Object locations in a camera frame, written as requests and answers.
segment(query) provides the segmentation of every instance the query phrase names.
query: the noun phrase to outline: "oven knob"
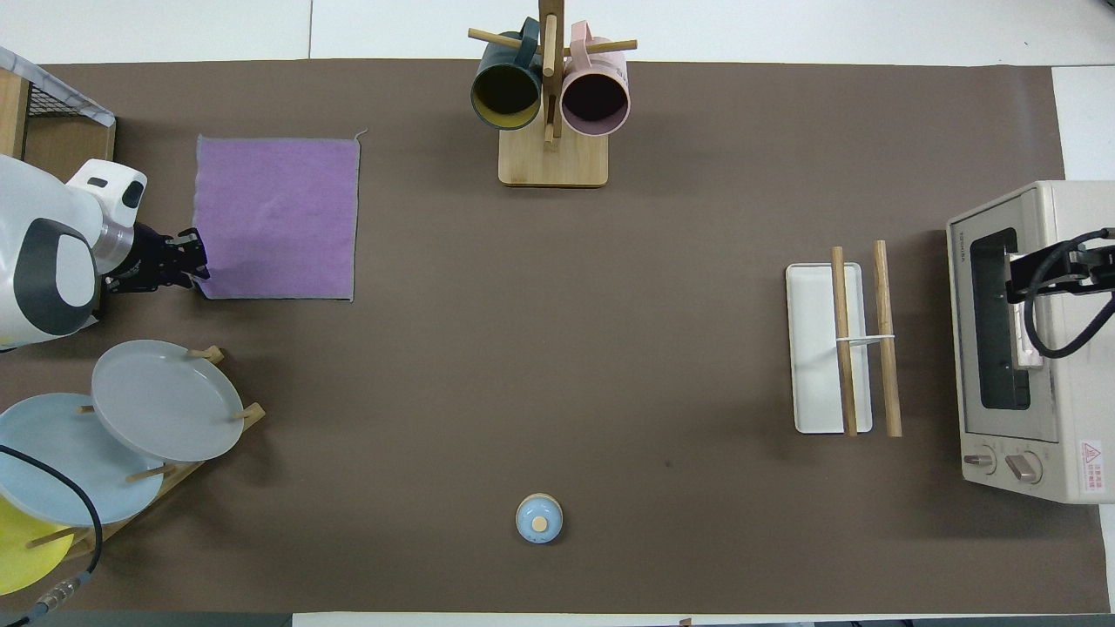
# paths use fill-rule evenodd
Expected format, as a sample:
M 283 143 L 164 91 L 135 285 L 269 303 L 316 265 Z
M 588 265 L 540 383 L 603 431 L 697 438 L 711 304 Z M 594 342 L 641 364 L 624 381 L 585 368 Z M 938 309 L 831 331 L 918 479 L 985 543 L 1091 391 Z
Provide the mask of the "oven knob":
M 1037 483 L 1041 481 L 1041 461 L 1029 451 L 1021 455 L 1007 455 L 1005 461 L 1015 478 L 1022 483 Z
M 963 461 L 966 464 L 982 469 L 987 474 L 993 473 L 997 465 L 995 463 L 995 451 L 986 444 L 981 445 L 977 453 L 964 455 Z

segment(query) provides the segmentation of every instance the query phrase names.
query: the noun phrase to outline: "cable connector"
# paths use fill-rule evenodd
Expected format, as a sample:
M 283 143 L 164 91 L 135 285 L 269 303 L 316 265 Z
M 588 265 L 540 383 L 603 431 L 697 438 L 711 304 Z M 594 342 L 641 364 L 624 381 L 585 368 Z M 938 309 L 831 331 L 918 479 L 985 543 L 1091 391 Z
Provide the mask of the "cable connector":
M 89 572 L 83 570 L 76 577 L 70 577 L 65 581 L 55 583 L 54 588 L 47 590 L 46 594 L 39 597 L 39 600 L 35 601 L 35 607 L 31 608 L 31 611 L 27 612 L 27 623 L 31 623 L 48 611 L 57 609 L 64 602 L 69 600 L 69 598 L 77 592 L 78 588 L 80 588 L 81 585 L 88 580 Z

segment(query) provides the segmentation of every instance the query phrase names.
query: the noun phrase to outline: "plate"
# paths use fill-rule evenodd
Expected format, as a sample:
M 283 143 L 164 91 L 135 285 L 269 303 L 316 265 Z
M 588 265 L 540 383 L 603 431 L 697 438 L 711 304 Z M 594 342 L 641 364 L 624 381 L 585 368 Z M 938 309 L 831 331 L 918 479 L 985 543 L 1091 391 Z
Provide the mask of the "plate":
M 212 460 L 240 440 L 243 411 L 229 378 L 186 349 L 154 339 L 109 348 L 93 368 L 93 405 L 113 435 L 167 462 Z
M 863 272 L 859 263 L 844 264 L 844 289 L 849 336 L 864 336 Z M 786 307 L 794 426 L 801 433 L 844 433 L 832 264 L 793 263 L 786 268 Z M 856 431 L 865 433 L 873 426 L 866 346 L 852 346 L 852 373 Z
M 0 499 L 0 595 L 22 590 L 55 569 L 69 551 L 72 536 L 28 549 L 31 540 L 60 531 L 65 527 L 27 515 Z
M 54 466 L 93 500 L 104 523 L 130 518 L 146 508 L 163 484 L 162 475 L 128 483 L 127 476 L 162 461 L 140 455 L 113 437 L 93 414 L 84 394 L 43 394 L 16 403 L 0 414 L 0 443 Z M 89 511 L 69 488 L 9 455 L 0 455 L 0 493 L 35 518 L 70 527 L 91 527 Z

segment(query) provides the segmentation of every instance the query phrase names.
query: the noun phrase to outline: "purple towel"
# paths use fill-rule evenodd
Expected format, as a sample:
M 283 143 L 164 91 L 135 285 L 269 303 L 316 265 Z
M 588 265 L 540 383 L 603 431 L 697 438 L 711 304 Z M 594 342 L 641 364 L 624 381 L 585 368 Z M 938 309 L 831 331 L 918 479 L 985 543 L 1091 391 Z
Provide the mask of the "purple towel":
M 205 296 L 352 300 L 359 163 L 352 139 L 198 137 Z

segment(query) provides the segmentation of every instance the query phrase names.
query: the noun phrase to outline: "light blue plate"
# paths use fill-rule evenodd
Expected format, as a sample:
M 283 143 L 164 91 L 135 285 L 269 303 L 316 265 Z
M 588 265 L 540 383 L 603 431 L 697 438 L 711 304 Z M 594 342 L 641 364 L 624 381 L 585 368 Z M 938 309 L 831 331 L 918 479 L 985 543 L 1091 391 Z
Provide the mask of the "light blue plate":
M 161 466 L 120 444 L 96 414 L 78 414 L 93 405 L 84 394 L 43 394 L 12 405 L 0 414 L 0 443 L 46 462 L 89 494 L 101 522 L 130 518 L 146 508 L 163 484 L 163 475 L 128 483 L 128 475 Z M 89 527 L 93 520 L 69 488 L 41 470 L 0 455 L 0 493 L 13 505 L 40 520 Z
M 561 533 L 561 505 L 550 494 L 531 494 L 518 505 L 515 527 L 527 542 L 545 544 Z

